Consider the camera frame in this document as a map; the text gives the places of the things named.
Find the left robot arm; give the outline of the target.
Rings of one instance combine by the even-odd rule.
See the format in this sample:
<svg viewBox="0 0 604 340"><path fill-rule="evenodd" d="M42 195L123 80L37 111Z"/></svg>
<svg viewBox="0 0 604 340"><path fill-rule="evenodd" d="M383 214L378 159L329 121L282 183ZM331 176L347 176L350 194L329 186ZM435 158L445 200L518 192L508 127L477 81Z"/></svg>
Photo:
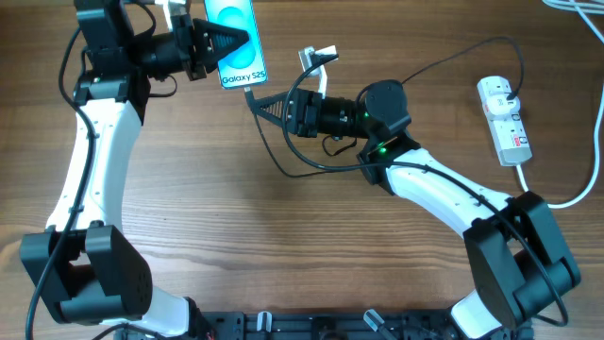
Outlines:
<svg viewBox="0 0 604 340"><path fill-rule="evenodd" d="M186 1L162 3L168 29L138 33L117 0L78 0L75 34L82 70L65 101L77 132L67 177L42 232L27 234L20 258L59 324L101 325L145 339L212 339L195 302L159 289L122 228L126 173L141 132L151 81L202 79L249 40L244 30L190 15Z"/></svg>

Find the white power strip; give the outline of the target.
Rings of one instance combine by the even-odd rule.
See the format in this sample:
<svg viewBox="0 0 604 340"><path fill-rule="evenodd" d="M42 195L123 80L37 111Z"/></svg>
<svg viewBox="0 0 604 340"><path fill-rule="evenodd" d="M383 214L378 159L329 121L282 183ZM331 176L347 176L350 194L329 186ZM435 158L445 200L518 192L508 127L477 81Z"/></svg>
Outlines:
<svg viewBox="0 0 604 340"><path fill-rule="evenodd" d="M512 94L510 82L502 76L487 76L478 82L477 88L484 115L484 103L488 96L505 94L509 98ZM515 167L532 157L520 111L504 120L491 120L486 115L485 117L493 137L495 153L502 166Z"/></svg>

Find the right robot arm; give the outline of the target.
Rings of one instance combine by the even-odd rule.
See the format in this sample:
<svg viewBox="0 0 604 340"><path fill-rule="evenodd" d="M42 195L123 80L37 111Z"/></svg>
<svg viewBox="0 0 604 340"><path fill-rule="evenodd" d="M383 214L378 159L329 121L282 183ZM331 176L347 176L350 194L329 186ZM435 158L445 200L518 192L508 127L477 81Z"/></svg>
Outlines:
<svg viewBox="0 0 604 340"><path fill-rule="evenodd" d="M581 281L579 266L546 202L533 192L513 197L447 168L414 141L402 84L369 85L362 103L292 87L257 98L244 91L248 108L280 127L285 138L320 134L365 140L355 169L372 185L425 209L463 240L475 289L450 310L469 339L517 331L543 309L558 305Z"/></svg>

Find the teal screen Galaxy smartphone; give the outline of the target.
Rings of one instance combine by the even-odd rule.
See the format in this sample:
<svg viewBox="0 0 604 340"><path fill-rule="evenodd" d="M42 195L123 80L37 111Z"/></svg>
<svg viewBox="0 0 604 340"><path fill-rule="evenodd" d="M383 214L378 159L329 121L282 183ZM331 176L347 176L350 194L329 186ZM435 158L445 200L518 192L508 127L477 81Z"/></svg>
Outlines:
<svg viewBox="0 0 604 340"><path fill-rule="evenodd" d="M230 28L214 37L214 49L226 51L218 61L224 89L261 84L268 79L252 0L205 0L207 19Z"/></svg>

